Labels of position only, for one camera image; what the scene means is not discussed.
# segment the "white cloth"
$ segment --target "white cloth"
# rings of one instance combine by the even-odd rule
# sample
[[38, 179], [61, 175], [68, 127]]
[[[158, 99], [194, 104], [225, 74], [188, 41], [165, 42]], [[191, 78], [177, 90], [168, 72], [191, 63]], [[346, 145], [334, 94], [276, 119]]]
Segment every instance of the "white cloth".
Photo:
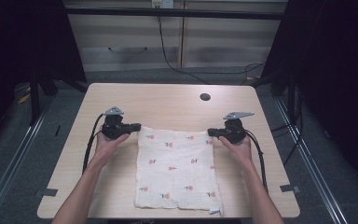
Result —
[[142, 127], [138, 132], [135, 206], [220, 209], [222, 201], [207, 132]]

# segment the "person's right hand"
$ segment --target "person's right hand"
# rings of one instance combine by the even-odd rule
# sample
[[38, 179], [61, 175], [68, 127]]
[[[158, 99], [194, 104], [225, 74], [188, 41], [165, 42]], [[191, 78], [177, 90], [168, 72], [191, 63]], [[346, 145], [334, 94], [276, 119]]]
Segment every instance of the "person's right hand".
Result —
[[251, 139], [246, 136], [237, 145], [232, 145], [224, 136], [220, 136], [219, 140], [228, 148], [231, 155], [240, 165], [252, 162]]

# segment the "black cable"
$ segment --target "black cable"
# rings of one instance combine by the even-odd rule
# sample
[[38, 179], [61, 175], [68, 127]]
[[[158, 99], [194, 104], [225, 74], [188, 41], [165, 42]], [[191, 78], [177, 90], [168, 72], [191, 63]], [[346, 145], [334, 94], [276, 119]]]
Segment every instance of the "black cable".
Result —
[[[195, 76], [195, 74], [199, 74], [199, 75], [201, 75], [201, 74], [217, 74], [217, 75], [238, 75], [238, 74], [245, 74], [245, 75], [246, 75], [246, 79], [247, 79], [247, 73], [248, 73], [248, 72], [250, 72], [250, 71], [256, 69], [256, 68], [257, 68], [258, 66], [260, 66], [260, 65], [264, 65], [264, 64], [265, 64], [265, 63], [250, 63], [250, 64], [248, 64], [248, 65], [245, 66], [245, 71], [241, 71], [241, 72], [230, 72], [230, 73], [229, 73], [229, 72], [212, 72], [212, 73], [209, 73], [209, 72], [192, 72], [192, 73], [189, 73], [189, 72], [181, 71], [181, 70], [178, 70], [178, 69], [172, 67], [172, 66], [170, 65], [170, 63], [168, 62], [167, 54], [166, 54], [166, 52], [165, 52], [164, 39], [163, 39], [163, 37], [162, 37], [161, 17], [158, 17], [158, 29], [159, 29], [159, 37], [160, 37], [160, 39], [161, 39], [162, 53], [163, 53], [163, 55], [164, 55], [165, 63], [166, 63], [173, 71], [175, 71], [175, 72], [177, 72], [177, 73], [181, 73], [181, 74], [186, 74], [186, 75], [192, 76], [192, 77], [196, 78], [197, 80], [199, 80], [199, 81], [201, 81], [201, 82], [203, 82], [203, 83], [205, 83], [205, 84], [207, 84], [207, 85], [212, 85], [212, 84], [209, 83], [209, 82], [207, 82], [207, 81], [205, 81], [205, 80], [203, 80], [203, 79], [201, 79], [201, 78], [199, 78], [199, 77], [197, 77], [197, 76]], [[248, 68], [249, 66], [253, 66], [253, 65], [256, 65], [256, 66], [255, 66], [254, 68], [252, 68], [252, 69], [247, 70], [247, 68]]]
[[260, 145], [258, 145], [258, 141], [255, 138], [255, 135], [253, 133], [251, 133], [249, 130], [245, 130], [245, 132], [248, 134], [248, 136], [255, 143], [255, 147], [256, 147], [257, 153], [258, 153], [258, 158], [260, 159], [261, 180], [263, 182], [263, 186], [266, 189], [266, 191], [269, 191], [269, 188], [267, 186], [266, 168], [265, 168], [265, 164], [264, 164], [263, 152], [261, 151]]
[[95, 136], [99, 133], [99, 132], [97, 132], [96, 134], [94, 134], [95, 129], [97, 128], [98, 122], [100, 121], [100, 118], [102, 116], [103, 116], [103, 114], [98, 116], [97, 120], [95, 120], [94, 127], [92, 128], [92, 133], [91, 133], [91, 136], [89, 137], [89, 143], [87, 144], [86, 154], [84, 155], [82, 174], [84, 174], [84, 172], [85, 172], [85, 170], [87, 168], [87, 165], [89, 164], [89, 156], [90, 156], [92, 142], [94, 141]]
[[297, 146], [298, 146], [298, 143], [302, 140], [302, 132], [303, 132], [303, 116], [302, 116], [302, 96], [301, 96], [301, 92], [300, 90], [298, 90], [297, 92], [297, 98], [298, 98], [298, 110], [299, 110], [299, 117], [300, 117], [300, 124], [301, 124], [301, 127], [300, 127], [300, 131], [299, 131], [299, 135], [297, 137], [297, 140], [296, 140], [296, 143], [295, 145], [293, 146], [293, 148], [290, 150], [289, 152], [289, 155], [287, 156], [286, 160], [284, 160], [284, 163], [283, 163], [283, 166], [286, 165], [287, 162], [289, 162], [290, 158], [292, 157], [293, 153], [295, 152]]
[[[298, 105], [297, 105], [297, 115], [295, 117], [295, 120], [298, 120], [298, 118], [300, 117], [301, 109], [302, 109], [302, 96], [300, 94], [299, 87], [297, 87], [297, 99], [298, 99]], [[271, 132], [273, 133], [273, 132], [285, 129], [285, 128], [293, 126], [293, 125], [294, 125], [293, 122], [290, 122], [288, 124], [283, 124], [283, 125], [281, 125], [281, 126], [279, 126], [277, 128], [271, 129]]]

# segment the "tabletop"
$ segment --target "tabletop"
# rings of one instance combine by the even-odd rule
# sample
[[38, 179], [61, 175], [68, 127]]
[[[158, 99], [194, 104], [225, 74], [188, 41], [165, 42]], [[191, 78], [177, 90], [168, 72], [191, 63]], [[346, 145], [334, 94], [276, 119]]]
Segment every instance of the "tabletop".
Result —
[[[207, 93], [210, 100], [201, 95]], [[242, 118], [245, 129], [257, 138], [264, 152], [268, 193], [283, 217], [300, 213], [292, 191], [280, 186], [289, 180], [269, 130], [255, 89], [246, 86], [114, 84], [95, 83], [78, 111], [62, 154], [49, 181], [48, 189], [57, 189], [54, 197], [44, 196], [37, 214], [53, 218], [81, 177], [85, 150], [92, 127], [100, 114], [117, 106], [124, 111], [124, 123], [141, 123], [145, 127], [178, 132], [202, 132], [224, 128], [223, 117], [229, 112], [254, 112]], [[95, 141], [92, 146], [92, 158]], [[260, 172], [255, 147], [253, 160]], [[99, 218], [219, 218], [202, 210], [143, 209], [134, 206], [136, 191], [137, 133], [119, 146], [117, 154], [103, 168], [94, 191], [89, 217]], [[224, 205], [224, 217], [250, 217], [250, 205], [241, 169], [218, 140], [213, 141], [216, 178]]]

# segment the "gray floor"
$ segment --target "gray floor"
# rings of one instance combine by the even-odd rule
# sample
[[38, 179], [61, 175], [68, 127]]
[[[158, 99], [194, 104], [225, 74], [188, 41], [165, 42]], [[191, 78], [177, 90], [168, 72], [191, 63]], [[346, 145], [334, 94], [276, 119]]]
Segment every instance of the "gray floor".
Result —
[[[262, 67], [247, 74], [196, 74], [199, 78], [216, 85], [240, 85], [247, 77], [260, 75]], [[244, 67], [208, 67], [187, 68], [187, 72], [239, 72]], [[178, 74], [171, 69], [145, 69], [126, 71], [93, 71], [87, 73], [89, 83], [92, 82], [125, 82], [125, 83], [185, 83], [204, 84], [191, 75]], [[249, 79], [244, 85], [252, 82]], [[57, 82], [58, 94], [53, 98], [44, 122], [25, 160], [11, 184], [6, 198], [0, 206], [0, 223], [49, 223], [37, 217], [36, 211], [41, 199], [34, 196], [35, 192], [44, 189], [51, 177], [55, 164], [61, 154], [62, 147], [71, 130], [78, 108], [84, 98], [84, 93]], [[256, 89], [263, 106], [268, 124], [271, 129], [283, 125], [282, 116], [276, 106], [276, 97], [270, 93], [270, 86]], [[17, 92], [19, 99], [22, 92]], [[48, 97], [41, 94], [42, 105]], [[23, 136], [28, 130], [31, 107], [30, 101], [18, 105], [15, 102], [7, 111], [0, 132], [0, 177], [15, 154]], [[282, 160], [288, 156], [295, 144], [287, 130], [274, 132], [275, 142]], [[358, 174], [343, 159], [339, 148], [333, 140], [324, 135], [324, 128], [318, 119], [303, 106], [303, 137], [310, 148], [313, 159], [317, 162], [324, 178], [333, 194], [336, 196], [342, 211], [349, 223], [358, 223]], [[316, 189], [310, 174], [298, 152], [285, 166], [292, 185], [299, 186], [300, 192], [296, 198], [301, 214], [296, 218], [286, 218], [286, 223], [334, 223], [327, 211], [324, 201]], [[245, 218], [242, 223], [250, 223]], [[106, 220], [91, 220], [90, 223], [106, 223]]]

